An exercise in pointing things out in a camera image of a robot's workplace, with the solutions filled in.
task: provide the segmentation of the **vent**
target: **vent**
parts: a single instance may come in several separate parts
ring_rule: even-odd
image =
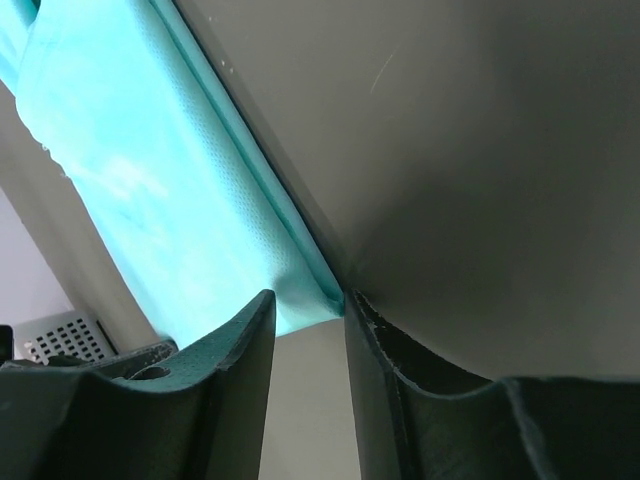
[[[16,325],[14,339],[25,359],[43,365],[56,355],[90,362],[115,355],[97,322],[76,311]]]

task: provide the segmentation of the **gray wall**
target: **gray wall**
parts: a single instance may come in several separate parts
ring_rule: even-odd
[[[637,1],[178,3],[388,319],[488,375],[638,371]]]

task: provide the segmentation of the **turquoise cloth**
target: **turquoise cloth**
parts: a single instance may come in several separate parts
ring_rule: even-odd
[[[0,4],[2,79],[158,333],[187,346],[264,288],[278,335],[341,316],[333,274],[173,4],[42,0],[35,16],[30,3]],[[3,9],[27,13],[9,24]]]

